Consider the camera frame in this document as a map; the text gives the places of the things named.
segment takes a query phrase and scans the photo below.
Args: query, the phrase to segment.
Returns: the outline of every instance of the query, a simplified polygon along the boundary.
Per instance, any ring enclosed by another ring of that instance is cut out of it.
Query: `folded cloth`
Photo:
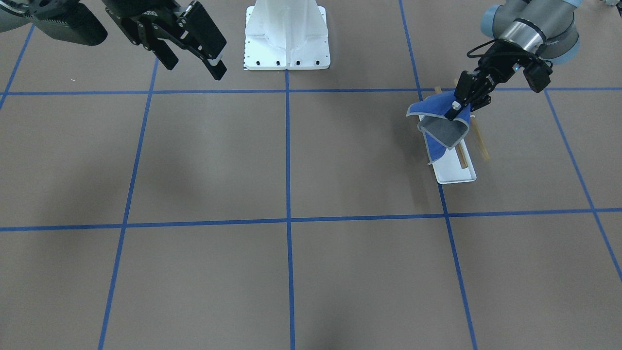
[[[445,117],[454,101],[453,92],[443,92],[411,104],[406,113],[406,116],[423,116],[417,129],[425,136],[430,164],[439,160],[446,150],[456,147],[470,129],[471,105],[467,105],[454,120]]]

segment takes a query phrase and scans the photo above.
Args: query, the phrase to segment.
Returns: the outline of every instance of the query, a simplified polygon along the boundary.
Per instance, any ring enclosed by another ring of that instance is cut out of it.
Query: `blue cloth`
[[[471,105],[467,105],[454,120],[446,119],[445,113],[454,101],[453,92],[443,92],[413,103],[406,113],[406,116],[424,116],[417,128],[425,136],[430,164],[439,160],[446,150],[456,147],[470,129]]]

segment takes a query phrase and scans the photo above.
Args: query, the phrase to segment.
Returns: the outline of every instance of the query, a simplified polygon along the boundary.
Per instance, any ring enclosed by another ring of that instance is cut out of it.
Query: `white plastic tray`
[[[419,115],[419,120],[423,119],[423,117],[424,116]],[[460,144],[464,150],[468,168],[462,169],[460,166],[460,160],[458,159],[458,153],[455,148],[448,149],[439,160],[432,163],[434,174],[436,174],[436,181],[439,184],[457,184],[460,182],[472,182],[477,179],[465,140],[462,140]]]

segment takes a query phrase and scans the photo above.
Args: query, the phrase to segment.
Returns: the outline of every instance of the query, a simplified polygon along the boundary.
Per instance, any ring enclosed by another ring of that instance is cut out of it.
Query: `wooden handle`
[[[477,138],[477,144],[480,147],[481,155],[484,157],[484,161],[490,160],[490,154],[488,154],[488,150],[486,149],[486,145],[484,144],[484,138],[481,137],[480,127],[477,125],[477,120],[474,116],[471,116],[471,128],[475,131],[475,137]]]
[[[460,167],[462,169],[466,169],[468,168],[468,161],[467,161],[467,157],[465,156],[465,151],[464,149],[462,149],[462,144],[458,143],[456,145],[456,153],[458,154],[458,159],[460,160]]]

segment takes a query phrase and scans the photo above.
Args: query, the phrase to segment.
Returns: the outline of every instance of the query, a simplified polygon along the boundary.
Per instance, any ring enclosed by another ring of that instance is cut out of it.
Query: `gray surface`
[[[95,349],[118,230],[0,234],[0,349]]]
[[[283,224],[128,230],[106,349],[287,349]]]
[[[496,92],[492,97],[495,108],[474,113],[491,160],[483,161],[470,133],[466,143],[478,179],[445,186],[449,211],[589,207],[546,96]]]
[[[550,93],[597,207],[622,207],[621,91]]]
[[[618,262],[620,262],[622,260],[622,225],[620,225],[620,222],[622,222],[622,212],[601,213],[598,217],[605,229],[611,248]]]
[[[142,92],[10,95],[0,110],[2,350],[98,348],[122,230],[71,225],[122,226],[154,58],[99,0],[84,2],[108,40],[80,47],[35,30],[11,91]],[[202,2],[228,40],[222,81],[176,50],[178,66],[159,65],[155,89],[285,89],[284,72],[241,69],[253,2]],[[423,88],[475,68],[466,51],[486,41],[481,15],[499,2],[404,0]],[[399,0],[319,5],[332,67],[291,72],[291,88],[416,86]],[[583,90],[550,96],[596,207],[619,208],[622,22],[589,0],[577,24],[582,50],[555,67],[552,86]],[[27,31],[0,34],[1,91]],[[503,87],[527,85],[520,73]],[[179,227],[288,216],[286,94],[223,92],[153,95],[129,223],[170,227],[126,230],[103,350],[290,348],[287,224]],[[290,94],[293,218],[441,216],[294,222],[299,350],[472,348],[439,188],[416,120],[405,118],[417,100]],[[544,94],[500,90],[475,115],[492,160],[468,135],[478,179],[443,187],[449,212],[589,209]],[[622,214],[599,216],[622,261]],[[622,283],[591,213],[451,223],[479,349],[622,348]]]
[[[283,94],[156,95],[130,222],[285,216]]]
[[[452,223],[481,349],[622,348],[622,283],[591,214]]]
[[[297,349],[465,349],[443,219],[295,224]]]
[[[416,94],[291,99],[294,217],[442,212],[424,141],[404,117]]]
[[[145,96],[9,97],[0,226],[123,220]]]

